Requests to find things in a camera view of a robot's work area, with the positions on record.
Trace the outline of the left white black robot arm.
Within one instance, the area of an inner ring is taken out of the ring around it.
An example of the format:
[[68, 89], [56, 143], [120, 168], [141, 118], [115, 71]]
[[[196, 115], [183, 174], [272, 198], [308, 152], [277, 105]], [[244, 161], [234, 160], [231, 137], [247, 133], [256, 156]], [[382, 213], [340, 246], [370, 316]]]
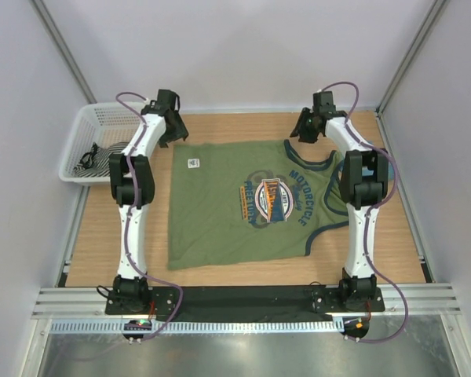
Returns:
[[119, 93], [115, 99], [138, 117], [139, 125], [129, 144], [109, 157], [111, 196], [119, 208], [121, 223], [119, 267], [105, 308], [109, 315], [142, 314], [151, 307], [151, 277], [144, 255], [148, 210], [155, 197], [149, 159], [157, 146], [165, 148], [172, 141], [188, 137], [176, 92], [160, 89], [154, 100], [136, 94], [144, 101], [140, 111], [121, 100], [125, 95]]

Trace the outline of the green tank top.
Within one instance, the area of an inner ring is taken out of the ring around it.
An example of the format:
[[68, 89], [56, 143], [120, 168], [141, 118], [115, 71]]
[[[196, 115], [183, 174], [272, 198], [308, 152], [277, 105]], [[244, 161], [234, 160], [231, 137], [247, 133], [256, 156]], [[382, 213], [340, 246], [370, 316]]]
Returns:
[[296, 258], [349, 223], [342, 154], [302, 159], [288, 140], [180, 145], [173, 150], [171, 270]]

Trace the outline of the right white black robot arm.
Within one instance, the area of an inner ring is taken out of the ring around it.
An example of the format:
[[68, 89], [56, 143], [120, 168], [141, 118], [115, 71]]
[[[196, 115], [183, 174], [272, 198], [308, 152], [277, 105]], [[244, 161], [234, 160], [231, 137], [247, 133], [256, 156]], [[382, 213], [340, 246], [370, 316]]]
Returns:
[[301, 110], [290, 135], [314, 143], [321, 134], [344, 157], [339, 191], [349, 217], [349, 251], [338, 301], [344, 309], [355, 311], [376, 299], [374, 236], [379, 206], [388, 193], [389, 161], [385, 150], [370, 144], [355, 130], [348, 114], [337, 110], [330, 90], [313, 94], [312, 107]]

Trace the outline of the blue tank top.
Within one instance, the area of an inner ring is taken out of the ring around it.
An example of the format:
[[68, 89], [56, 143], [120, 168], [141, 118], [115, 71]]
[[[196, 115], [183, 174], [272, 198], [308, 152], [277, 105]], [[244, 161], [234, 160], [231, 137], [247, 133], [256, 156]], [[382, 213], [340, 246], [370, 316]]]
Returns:
[[371, 148], [375, 151], [382, 151], [382, 155], [385, 157], [387, 160], [387, 167], [388, 167], [388, 181], [389, 182], [394, 182], [395, 179], [395, 170], [393, 169], [392, 165], [392, 156], [390, 155], [389, 151], [387, 150], [386, 147], [377, 147], [375, 145], [372, 145]]

